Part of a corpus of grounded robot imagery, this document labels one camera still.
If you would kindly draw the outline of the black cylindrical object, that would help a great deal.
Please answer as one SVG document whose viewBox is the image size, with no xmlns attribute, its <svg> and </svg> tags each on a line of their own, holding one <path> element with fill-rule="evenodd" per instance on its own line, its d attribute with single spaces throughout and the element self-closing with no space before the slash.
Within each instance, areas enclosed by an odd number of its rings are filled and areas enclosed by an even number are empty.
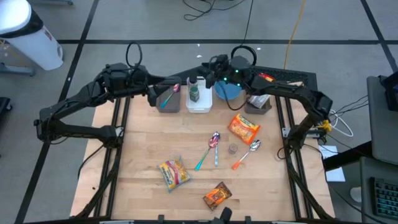
<svg viewBox="0 0 398 224">
<path fill-rule="evenodd" d="M 214 217 L 214 219 L 211 221 L 211 224 L 229 224 L 232 214 L 232 210 L 228 207 L 225 207 L 221 212 L 220 217 Z"/>
</svg>

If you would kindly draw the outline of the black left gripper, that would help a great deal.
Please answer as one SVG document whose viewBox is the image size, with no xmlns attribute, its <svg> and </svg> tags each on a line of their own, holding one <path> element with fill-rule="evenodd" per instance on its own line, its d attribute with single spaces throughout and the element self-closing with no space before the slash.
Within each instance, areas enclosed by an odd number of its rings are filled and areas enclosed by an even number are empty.
<svg viewBox="0 0 398 224">
<path fill-rule="evenodd" d="M 158 88 L 170 88 L 181 83 L 181 78 L 176 76 L 157 77 L 150 74 L 143 65 L 135 65 L 131 72 L 133 93 L 131 97 L 136 95 L 147 95 L 147 101 L 151 107 L 156 106 L 159 94 Z"/>
</svg>

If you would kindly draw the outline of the white computer mouse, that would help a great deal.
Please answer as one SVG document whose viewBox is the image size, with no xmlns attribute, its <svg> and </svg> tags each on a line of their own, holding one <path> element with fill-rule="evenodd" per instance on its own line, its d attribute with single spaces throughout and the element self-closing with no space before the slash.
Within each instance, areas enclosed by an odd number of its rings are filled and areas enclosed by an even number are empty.
<svg viewBox="0 0 398 224">
<path fill-rule="evenodd" d="M 350 189 L 349 194 L 351 198 L 357 202 L 361 203 L 362 202 L 362 193 L 361 193 L 361 187 L 353 187 Z"/>
</svg>

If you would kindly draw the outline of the pink spoon teal handle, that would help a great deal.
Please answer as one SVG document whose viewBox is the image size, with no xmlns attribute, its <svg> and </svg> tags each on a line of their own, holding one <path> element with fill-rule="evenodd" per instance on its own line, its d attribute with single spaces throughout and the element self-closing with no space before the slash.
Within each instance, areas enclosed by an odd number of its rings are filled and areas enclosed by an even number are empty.
<svg viewBox="0 0 398 224">
<path fill-rule="evenodd" d="M 201 166 L 202 166 L 202 164 L 203 164 L 203 161 L 205 160 L 205 158 L 206 158 L 206 156 L 208 155 L 209 151 L 210 151 L 212 148 L 215 148 L 215 147 L 217 146 L 219 140 L 220 140 L 220 134 L 219 134 L 219 132 L 215 132 L 215 133 L 213 134 L 213 136 L 211 137 L 211 139 L 208 141 L 208 149 L 205 151 L 205 153 L 204 153 L 204 155 L 202 156 L 201 160 L 200 160 L 199 163 L 196 165 L 195 171 L 200 170 L 200 168 L 201 168 Z"/>
</svg>

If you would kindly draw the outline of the orange ramen packet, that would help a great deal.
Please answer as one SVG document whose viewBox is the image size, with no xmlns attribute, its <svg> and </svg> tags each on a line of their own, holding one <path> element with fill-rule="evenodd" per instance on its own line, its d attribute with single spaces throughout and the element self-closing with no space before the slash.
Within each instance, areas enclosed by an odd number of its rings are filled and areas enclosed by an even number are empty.
<svg viewBox="0 0 398 224">
<path fill-rule="evenodd" d="M 228 129 L 246 144 L 253 142 L 260 128 L 260 125 L 252 123 L 240 113 L 234 116 L 228 125 Z"/>
</svg>

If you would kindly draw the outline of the black beam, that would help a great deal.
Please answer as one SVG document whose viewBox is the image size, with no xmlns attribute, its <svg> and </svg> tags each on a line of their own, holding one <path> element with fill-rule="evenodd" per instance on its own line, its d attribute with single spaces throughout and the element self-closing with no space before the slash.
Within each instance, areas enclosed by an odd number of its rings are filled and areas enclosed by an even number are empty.
<svg viewBox="0 0 398 224">
<path fill-rule="evenodd" d="M 325 171 L 334 170 L 354 162 L 358 162 L 361 157 L 373 158 L 372 141 L 368 141 L 345 152 L 323 160 Z"/>
</svg>

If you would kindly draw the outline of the grey desk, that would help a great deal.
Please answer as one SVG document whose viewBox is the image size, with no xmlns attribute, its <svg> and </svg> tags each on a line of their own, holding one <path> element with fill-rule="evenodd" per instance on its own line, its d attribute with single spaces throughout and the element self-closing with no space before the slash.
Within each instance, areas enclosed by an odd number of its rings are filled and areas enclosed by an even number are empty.
<svg viewBox="0 0 398 224">
<path fill-rule="evenodd" d="M 367 77 L 366 83 L 373 157 L 398 165 L 398 112 L 388 109 L 378 77 Z"/>
<path fill-rule="evenodd" d="M 362 198 L 362 222 L 379 224 L 374 220 L 375 218 L 383 223 L 387 224 L 398 224 L 398 220 L 391 220 L 388 218 L 378 217 L 373 214 L 373 202 L 372 202 L 372 188 L 371 188 L 371 177 L 377 177 L 384 180 L 391 180 L 398 184 L 398 166 L 368 157 L 360 158 L 360 176 L 361 176 L 361 198 Z"/>
</svg>

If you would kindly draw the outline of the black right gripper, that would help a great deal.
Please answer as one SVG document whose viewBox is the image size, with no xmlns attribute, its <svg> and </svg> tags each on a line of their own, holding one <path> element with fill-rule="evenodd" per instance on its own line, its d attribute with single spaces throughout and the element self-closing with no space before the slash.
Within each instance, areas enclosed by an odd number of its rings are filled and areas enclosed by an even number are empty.
<svg viewBox="0 0 398 224">
<path fill-rule="evenodd" d="M 207 75 L 205 78 L 207 89 L 210 89 L 218 81 L 244 87 L 252 81 L 250 69 L 251 64 L 242 56 L 229 59 L 227 55 L 219 55 L 215 62 L 203 62 L 200 74 Z"/>
</svg>

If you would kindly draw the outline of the grey furniture foot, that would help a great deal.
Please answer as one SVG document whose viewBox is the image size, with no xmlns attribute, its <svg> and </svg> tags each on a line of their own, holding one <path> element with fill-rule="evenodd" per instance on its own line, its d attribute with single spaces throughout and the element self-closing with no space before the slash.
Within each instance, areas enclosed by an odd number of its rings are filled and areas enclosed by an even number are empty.
<svg viewBox="0 0 398 224">
<path fill-rule="evenodd" d="M 27 75 L 30 77 L 33 77 L 35 75 L 33 68 L 6 65 L 4 63 L 0 63 L 0 73 Z"/>
</svg>

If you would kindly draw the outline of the yellow and silver ramen packet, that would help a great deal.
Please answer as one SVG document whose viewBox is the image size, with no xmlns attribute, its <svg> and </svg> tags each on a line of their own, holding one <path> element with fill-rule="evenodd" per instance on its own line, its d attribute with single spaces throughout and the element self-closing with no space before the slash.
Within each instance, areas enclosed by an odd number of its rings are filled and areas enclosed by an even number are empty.
<svg viewBox="0 0 398 224">
<path fill-rule="evenodd" d="M 269 100 L 270 95 L 252 95 L 248 102 L 256 108 L 262 108 Z"/>
</svg>

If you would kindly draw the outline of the right grey bin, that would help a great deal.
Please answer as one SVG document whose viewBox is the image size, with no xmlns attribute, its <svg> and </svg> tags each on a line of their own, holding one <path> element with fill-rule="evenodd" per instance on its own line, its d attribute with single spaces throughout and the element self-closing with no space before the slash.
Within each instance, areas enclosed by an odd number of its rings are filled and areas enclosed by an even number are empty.
<svg viewBox="0 0 398 224">
<path fill-rule="evenodd" d="M 306 108 L 314 108 L 321 98 L 317 91 L 315 74 L 278 68 L 251 66 L 252 81 L 241 87 L 250 95 L 274 95 L 291 98 L 301 102 Z M 266 73 L 275 78 L 269 82 L 258 76 Z"/>
</svg>

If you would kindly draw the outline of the backlit keyboard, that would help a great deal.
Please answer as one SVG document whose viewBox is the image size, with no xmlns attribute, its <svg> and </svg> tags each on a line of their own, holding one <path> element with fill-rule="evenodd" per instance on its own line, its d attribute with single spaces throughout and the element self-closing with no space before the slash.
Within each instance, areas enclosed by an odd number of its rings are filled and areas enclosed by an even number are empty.
<svg viewBox="0 0 398 224">
<path fill-rule="evenodd" d="M 398 221 L 398 181 L 370 178 L 373 214 Z"/>
</svg>

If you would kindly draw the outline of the yellow blue ramen packet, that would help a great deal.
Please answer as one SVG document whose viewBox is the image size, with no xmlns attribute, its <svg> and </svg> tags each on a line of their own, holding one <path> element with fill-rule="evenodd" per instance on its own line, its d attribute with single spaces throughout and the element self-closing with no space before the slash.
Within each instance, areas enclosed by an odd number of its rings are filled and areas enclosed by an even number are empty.
<svg viewBox="0 0 398 224">
<path fill-rule="evenodd" d="M 180 156 L 169 159 L 157 166 L 165 180 L 168 193 L 191 180 Z"/>
</svg>

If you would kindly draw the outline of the black electronic box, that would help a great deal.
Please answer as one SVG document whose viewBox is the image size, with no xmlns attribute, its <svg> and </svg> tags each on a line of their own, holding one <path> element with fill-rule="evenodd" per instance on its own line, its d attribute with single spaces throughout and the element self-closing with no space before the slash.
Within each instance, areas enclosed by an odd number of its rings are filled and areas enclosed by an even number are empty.
<svg viewBox="0 0 398 224">
<path fill-rule="evenodd" d="M 385 89 L 387 107 L 390 111 L 398 111 L 398 71 L 392 75 L 378 76 L 379 82 Z"/>
</svg>

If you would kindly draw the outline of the iridescent spoon green handle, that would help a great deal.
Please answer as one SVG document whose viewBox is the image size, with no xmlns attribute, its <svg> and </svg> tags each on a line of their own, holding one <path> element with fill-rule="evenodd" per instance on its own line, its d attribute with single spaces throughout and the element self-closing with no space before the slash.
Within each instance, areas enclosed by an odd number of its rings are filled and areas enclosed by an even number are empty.
<svg viewBox="0 0 398 224">
<path fill-rule="evenodd" d="M 161 108 L 165 108 L 165 106 L 167 105 L 167 103 L 169 102 L 169 100 L 171 99 L 171 97 L 173 97 L 173 95 L 175 93 L 178 93 L 180 91 L 180 84 L 175 84 L 171 94 L 161 103 L 160 107 Z"/>
</svg>

